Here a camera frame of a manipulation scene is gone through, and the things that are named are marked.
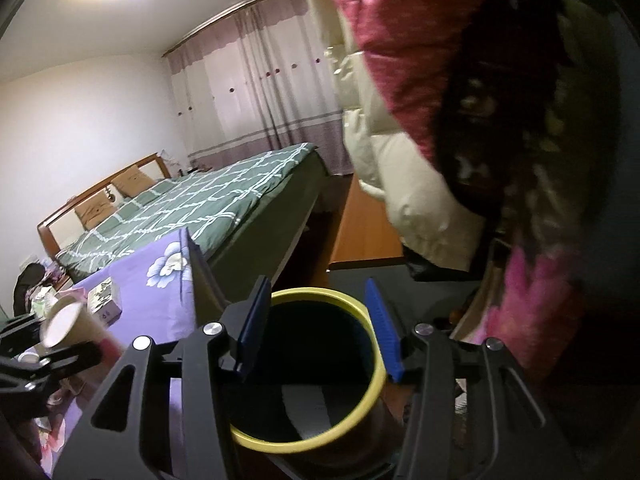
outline curtain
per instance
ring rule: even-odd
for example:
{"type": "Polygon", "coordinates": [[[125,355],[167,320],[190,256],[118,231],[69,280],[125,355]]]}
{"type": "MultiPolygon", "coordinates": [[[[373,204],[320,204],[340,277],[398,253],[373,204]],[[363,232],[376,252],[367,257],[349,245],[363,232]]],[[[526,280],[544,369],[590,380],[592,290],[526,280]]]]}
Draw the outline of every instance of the curtain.
{"type": "Polygon", "coordinates": [[[306,0],[262,0],[167,55],[194,166],[222,168],[299,142],[353,172],[342,110],[306,0]]]}

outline white flower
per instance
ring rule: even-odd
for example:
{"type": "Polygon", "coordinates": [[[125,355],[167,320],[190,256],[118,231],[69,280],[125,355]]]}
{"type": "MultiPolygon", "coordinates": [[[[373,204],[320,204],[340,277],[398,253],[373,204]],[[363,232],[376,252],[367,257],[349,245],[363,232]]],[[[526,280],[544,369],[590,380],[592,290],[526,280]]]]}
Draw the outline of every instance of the white flower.
{"type": "Polygon", "coordinates": [[[164,251],[164,256],[160,256],[149,267],[146,274],[149,278],[146,281],[147,286],[165,288],[180,274],[182,274],[183,280],[191,281],[191,266],[187,260],[188,254],[187,247],[180,249],[180,242],[171,242],[164,251]]]}

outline silver bolt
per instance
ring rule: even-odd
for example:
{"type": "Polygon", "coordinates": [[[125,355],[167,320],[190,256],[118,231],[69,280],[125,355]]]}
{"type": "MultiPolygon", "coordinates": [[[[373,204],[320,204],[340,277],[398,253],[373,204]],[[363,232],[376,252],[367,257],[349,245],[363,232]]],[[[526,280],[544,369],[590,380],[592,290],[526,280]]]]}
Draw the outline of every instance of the silver bolt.
{"type": "Polygon", "coordinates": [[[504,343],[500,341],[497,337],[490,337],[484,343],[489,350],[502,350],[504,348],[504,343]]]}
{"type": "Polygon", "coordinates": [[[151,339],[146,335],[139,335],[133,340],[133,348],[136,350],[145,350],[151,345],[151,339]]]}
{"type": "Polygon", "coordinates": [[[429,323],[418,323],[414,327],[414,330],[417,335],[431,335],[433,334],[434,328],[429,323]]]}
{"type": "Polygon", "coordinates": [[[207,335],[218,335],[222,332],[222,325],[220,323],[207,323],[202,331],[207,335]]]}

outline green bedspread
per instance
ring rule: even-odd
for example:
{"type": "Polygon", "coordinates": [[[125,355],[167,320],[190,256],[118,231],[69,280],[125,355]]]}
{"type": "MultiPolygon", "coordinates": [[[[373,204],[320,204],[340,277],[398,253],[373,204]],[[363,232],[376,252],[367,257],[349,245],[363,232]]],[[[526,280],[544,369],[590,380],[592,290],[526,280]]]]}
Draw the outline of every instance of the green bedspread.
{"type": "Polygon", "coordinates": [[[60,251],[58,261],[77,282],[183,226],[208,257],[314,149],[297,144],[222,170],[161,180],[60,251]]]}

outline wall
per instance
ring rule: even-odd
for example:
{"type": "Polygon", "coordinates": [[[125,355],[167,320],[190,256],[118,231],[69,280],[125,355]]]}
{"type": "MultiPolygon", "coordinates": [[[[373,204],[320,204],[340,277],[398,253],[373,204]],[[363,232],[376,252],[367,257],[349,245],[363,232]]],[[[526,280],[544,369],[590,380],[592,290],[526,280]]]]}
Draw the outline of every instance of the wall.
{"type": "Polygon", "coordinates": [[[0,305],[20,264],[44,256],[36,226],[70,197],[167,150],[187,164],[159,54],[74,62],[0,86],[0,305]]]}

